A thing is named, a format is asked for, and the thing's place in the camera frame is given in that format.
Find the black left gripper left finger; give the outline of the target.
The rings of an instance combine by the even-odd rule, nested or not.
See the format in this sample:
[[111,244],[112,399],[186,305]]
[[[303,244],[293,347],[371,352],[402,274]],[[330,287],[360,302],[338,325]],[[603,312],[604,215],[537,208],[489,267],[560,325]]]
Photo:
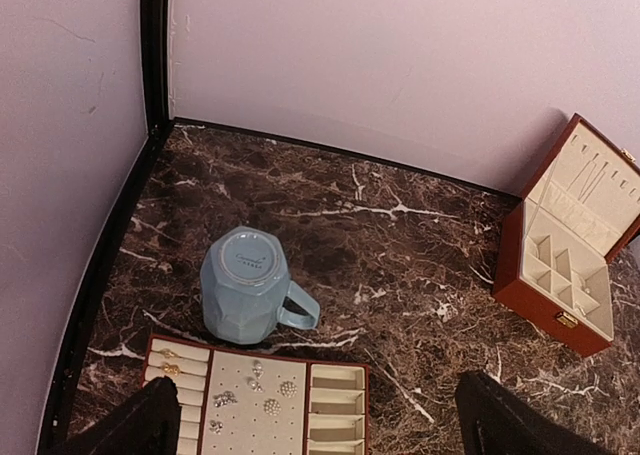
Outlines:
[[95,425],[47,454],[175,454],[181,407],[177,387],[156,377]]

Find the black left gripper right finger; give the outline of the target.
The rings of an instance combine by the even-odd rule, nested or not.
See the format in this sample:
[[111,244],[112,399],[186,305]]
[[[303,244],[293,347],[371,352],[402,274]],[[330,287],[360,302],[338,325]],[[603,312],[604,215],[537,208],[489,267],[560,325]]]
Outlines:
[[537,413],[483,371],[459,377],[455,401],[466,454],[606,454]]

